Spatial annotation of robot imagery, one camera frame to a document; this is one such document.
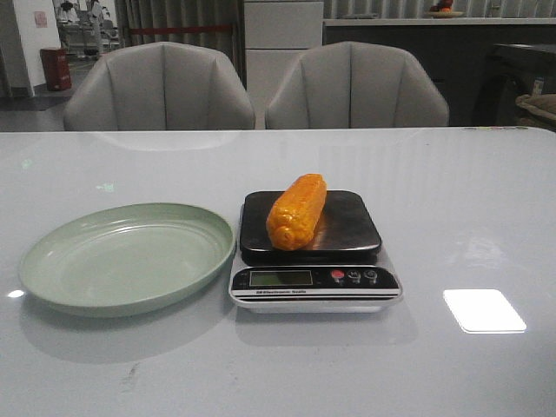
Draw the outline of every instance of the glossy table surface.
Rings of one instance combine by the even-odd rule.
[[[179,202],[237,228],[245,195],[308,172],[361,195],[400,303],[254,314],[231,302],[225,272],[119,319],[18,296],[23,255],[77,217]],[[2,133],[0,183],[2,416],[556,415],[554,133]],[[500,291],[526,329],[464,331],[445,301],[454,289]]]

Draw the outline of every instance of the electronic scale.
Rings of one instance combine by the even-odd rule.
[[[314,239],[272,247],[266,220],[282,191],[248,195],[229,294],[256,313],[370,313],[395,304],[401,285],[360,196],[329,190]]]

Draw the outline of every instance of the wall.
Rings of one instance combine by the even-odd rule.
[[[17,27],[27,66],[29,83],[31,87],[35,87],[46,82],[40,49],[49,47],[59,48],[61,46],[52,0],[33,0],[32,2],[13,0],[13,6],[16,13]],[[46,28],[37,28],[35,24],[35,11],[43,11],[46,14]]]
[[[108,12],[110,13],[109,17],[104,15],[104,18],[110,19],[112,22],[114,22],[114,25],[116,25],[118,19],[116,16],[116,6],[114,5],[114,0],[101,0],[101,5],[103,7],[106,7],[108,9]]]

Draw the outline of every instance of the lcd screen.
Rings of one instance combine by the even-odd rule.
[[[251,287],[288,287],[292,285],[311,285],[311,271],[251,271]]]

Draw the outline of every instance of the orange corn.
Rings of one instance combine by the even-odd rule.
[[[270,209],[267,232],[272,246],[296,250],[311,242],[326,197],[327,184],[321,174],[300,176]]]

